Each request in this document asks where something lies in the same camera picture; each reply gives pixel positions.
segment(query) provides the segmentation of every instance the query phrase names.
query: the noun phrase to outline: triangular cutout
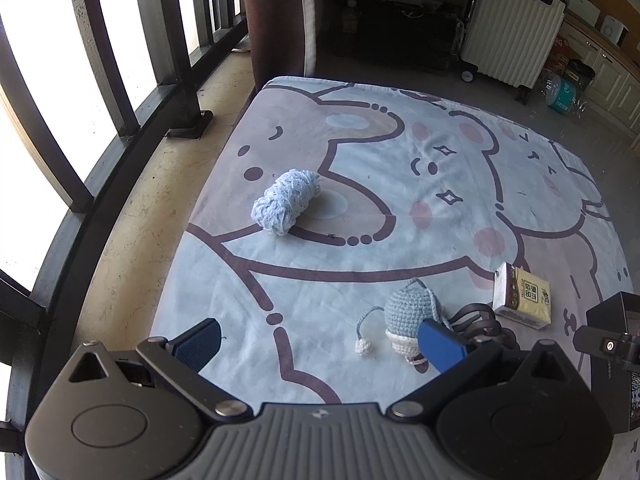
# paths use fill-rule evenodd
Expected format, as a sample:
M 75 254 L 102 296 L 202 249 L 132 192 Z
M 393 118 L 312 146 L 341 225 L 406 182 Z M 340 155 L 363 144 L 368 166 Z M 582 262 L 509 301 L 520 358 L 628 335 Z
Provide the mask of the triangular cutout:
M 554 381 L 566 381 L 567 378 L 555 356 L 549 352 L 542 352 L 542 354 L 540 354 L 531 376 L 541 379 L 552 379 Z
M 88 352 L 82 356 L 78 366 L 69 377 L 71 383 L 82 383 L 84 381 L 94 381 L 104 379 L 107 376 L 96 354 Z

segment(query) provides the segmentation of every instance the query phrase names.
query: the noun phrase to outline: pink blush spot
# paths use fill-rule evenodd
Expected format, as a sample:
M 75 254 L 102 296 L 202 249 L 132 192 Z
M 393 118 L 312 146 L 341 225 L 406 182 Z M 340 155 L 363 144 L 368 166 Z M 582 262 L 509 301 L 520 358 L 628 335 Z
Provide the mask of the pink blush spot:
M 427 140 L 431 135 L 429 129 L 422 123 L 412 124 L 411 132 L 417 140 Z
M 426 229 L 431 225 L 431 208 L 426 202 L 414 202 L 409 211 L 411 220 L 418 229 Z
M 480 229 L 474 236 L 474 245 L 484 256 L 498 256 L 504 252 L 504 238 L 492 227 Z
M 556 187 L 556 184 L 554 184 L 553 181 L 548 176 L 543 175 L 542 178 L 545 179 L 545 184 L 549 188 L 551 193 L 553 193 L 555 196 L 558 196 L 558 197 L 562 196 L 560 194 L 560 190 Z
M 460 124 L 459 128 L 462 134 L 471 142 L 476 142 L 478 144 L 482 142 L 482 134 L 480 133 L 480 130 L 478 130 L 472 124 L 462 123 Z
M 494 282 L 492 282 L 492 280 L 478 276 L 471 269 L 469 269 L 469 277 L 477 288 L 481 288 L 482 290 L 493 290 L 494 288 Z
M 500 123 L 500 129 L 511 140 L 516 140 L 516 134 L 513 133 L 513 130 L 507 123 Z

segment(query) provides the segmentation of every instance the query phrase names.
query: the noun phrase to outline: metal bolt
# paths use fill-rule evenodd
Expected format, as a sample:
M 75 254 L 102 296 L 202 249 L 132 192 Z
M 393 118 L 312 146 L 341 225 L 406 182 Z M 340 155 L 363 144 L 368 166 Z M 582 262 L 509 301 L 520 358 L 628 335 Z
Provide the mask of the metal bolt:
M 242 415 L 248 409 L 242 400 L 223 400 L 216 404 L 216 413 L 222 416 Z
M 164 344 L 166 343 L 166 338 L 162 337 L 161 335 L 155 335 L 147 339 L 147 341 L 149 341 L 150 343 L 160 343 L 162 346 L 164 346 Z
M 419 402 L 415 402 L 414 400 L 401 400 L 400 402 L 396 402 L 391 407 L 391 413 L 402 418 L 417 416 L 420 415 L 423 411 L 424 408 L 422 407 L 422 405 Z

